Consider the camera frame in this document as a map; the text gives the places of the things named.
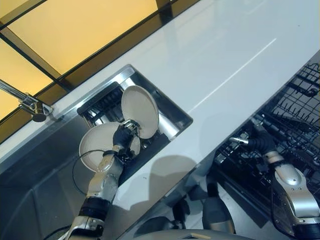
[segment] dishwasher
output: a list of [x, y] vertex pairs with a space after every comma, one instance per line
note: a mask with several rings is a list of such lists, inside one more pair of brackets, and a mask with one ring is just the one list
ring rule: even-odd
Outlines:
[[[255, 119], [271, 134], [277, 151], [299, 169], [306, 184], [320, 203], [320, 67], [304, 65], [250, 119]], [[247, 120], [231, 136], [248, 139], [253, 123]], [[217, 181], [246, 213], [262, 227], [271, 219], [272, 171], [256, 150], [228, 140], [215, 152], [212, 171]], [[292, 234], [284, 213], [275, 211], [274, 224]]]

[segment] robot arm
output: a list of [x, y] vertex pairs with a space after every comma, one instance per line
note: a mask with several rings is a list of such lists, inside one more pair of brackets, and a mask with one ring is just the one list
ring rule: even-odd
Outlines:
[[256, 139], [231, 137], [230, 141], [259, 150], [272, 166], [272, 189], [280, 197], [294, 236], [301, 240], [320, 239], [320, 208], [307, 188], [306, 177], [277, 152], [272, 136], [263, 126], [252, 121], [258, 133]]
[[118, 189], [123, 171], [123, 158], [128, 157], [129, 146], [139, 125], [128, 120], [113, 136], [113, 148], [104, 152], [98, 170], [91, 179], [79, 214], [72, 222], [66, 240], [96, 240], [102, 236], [108, 210]]

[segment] yellow cabinet panel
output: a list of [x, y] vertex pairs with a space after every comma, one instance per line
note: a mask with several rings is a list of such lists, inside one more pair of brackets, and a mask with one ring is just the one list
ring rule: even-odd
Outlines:
[[10, 13], [26, 1], [27, 0], [0, 0], [0, 18]]
[[156, 10], [155, 0], [48, 0], [9, 28], [63, 74]]
[[[0, 79], [23, 93], [36, 94], [52, 80], [0, 39]], [[0, 119], [18, 107], [17, 98], [0, 89]]]

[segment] black wire rack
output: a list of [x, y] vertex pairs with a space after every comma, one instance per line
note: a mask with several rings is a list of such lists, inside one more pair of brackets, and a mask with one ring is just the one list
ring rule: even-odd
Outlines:
[[[320, 68], [306, 64], [252, 117], [273, 136], [278, 152], [304, 173], [307, 186], [320, 203]], [[254, 137], [247, 121], [232, 135]], [[257, 151], [225, 141], [215, 162], [228, 179], [241, 186], [269, 214], [272, 174]]]
[[122, 88], [117, 87], [88, 107], [82, 114], [88, 124], [93, 127], [106, 122], [123, 122], [125, 119], [121, 110], [122, 94]]

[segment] stainless steel sink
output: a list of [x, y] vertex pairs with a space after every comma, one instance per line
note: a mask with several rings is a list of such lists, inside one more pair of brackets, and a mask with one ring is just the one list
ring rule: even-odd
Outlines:
[[40, 240], [72, 222], [93, 176], [76, 162], [83, 135], [93, 126], [123, 121], [120, 102], [132, 85], [145, 88], [159, 108], [159, 130], [141, 141], [140, 154], [125, 167], [120, 184], [170, 144], [192, 119], [131, 65], [126, 65], [75, 102], [63, 116], [0, 164], [0, 239]]

